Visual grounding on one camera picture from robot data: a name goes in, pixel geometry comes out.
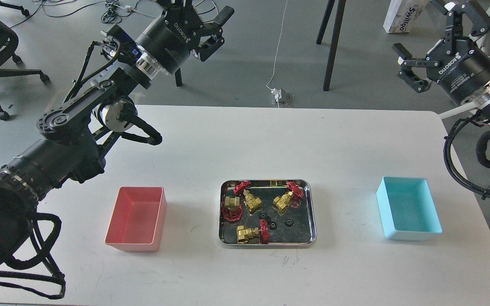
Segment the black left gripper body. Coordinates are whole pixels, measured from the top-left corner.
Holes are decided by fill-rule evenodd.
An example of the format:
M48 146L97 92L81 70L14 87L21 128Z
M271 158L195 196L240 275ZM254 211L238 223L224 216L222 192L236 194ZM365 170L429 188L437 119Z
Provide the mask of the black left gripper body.
M136 44L174 74L199 45L197 32L207 27L196 11L166 11L142 32Z

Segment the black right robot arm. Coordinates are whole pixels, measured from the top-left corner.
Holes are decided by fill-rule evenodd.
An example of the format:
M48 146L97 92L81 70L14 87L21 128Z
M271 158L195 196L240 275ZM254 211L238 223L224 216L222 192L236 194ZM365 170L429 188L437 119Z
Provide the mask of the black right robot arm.
M393 45L399 56L398 76L412 89L422 93L437 85L459 104L457 113L475 109L474 115L459 119L447 137L443 148L444 163L453 179L461 186L483 198L490 198L490 186L481 187L459 173L453 164L450 147L457 134L467 125L481 127L490 124L490 58L472 37L490 32L490 17L474 0L461 4L435 0L436 8L446 16L444 37L439 40L425 58L414 58L400 43ZM480 165L490 169L490 130L478 139L475 155Z

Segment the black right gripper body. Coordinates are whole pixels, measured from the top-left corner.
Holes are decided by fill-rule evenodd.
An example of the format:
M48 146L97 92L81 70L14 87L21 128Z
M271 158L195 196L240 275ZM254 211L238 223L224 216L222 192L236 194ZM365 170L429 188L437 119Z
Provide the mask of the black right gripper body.
M470 100L476 90L490 82L490 57L485 55L469 38L456 40L454 54L448 54L445 43L439 40L426 55L428 61L438 65L429 67L424 89L435 82L460 106Z

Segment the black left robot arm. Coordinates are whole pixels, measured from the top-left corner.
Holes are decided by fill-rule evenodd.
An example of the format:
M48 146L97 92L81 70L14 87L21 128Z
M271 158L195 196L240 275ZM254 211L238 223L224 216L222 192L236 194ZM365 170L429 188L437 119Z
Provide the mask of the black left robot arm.
M104 172L119 138L159 145L161 134L138 116L130 93L148 89L160 72L175 75L190 54L206 61L225 42L234 14L224 6L204 21L190 0L160 0L162 13L137 39L114 24L91 43L74 86L62 104L43 114L41 139L0 167L0 286L59 300L64 273L50 254L62 221L37 206L66 180L83 183Z

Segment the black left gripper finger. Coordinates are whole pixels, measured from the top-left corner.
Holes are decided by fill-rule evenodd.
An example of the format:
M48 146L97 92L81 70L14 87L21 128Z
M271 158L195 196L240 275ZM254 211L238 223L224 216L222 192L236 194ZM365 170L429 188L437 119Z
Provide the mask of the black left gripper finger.
M193 55L197 60L205 62L216 52L223 44L225 39L222 36L212 35L206 41L204 41L200 46L193 50Z
M224 6L219 14L210 22L202 22L199 27L194 30L195 37L215 36L222 37L223 25L233 16L235 10L231 6Z

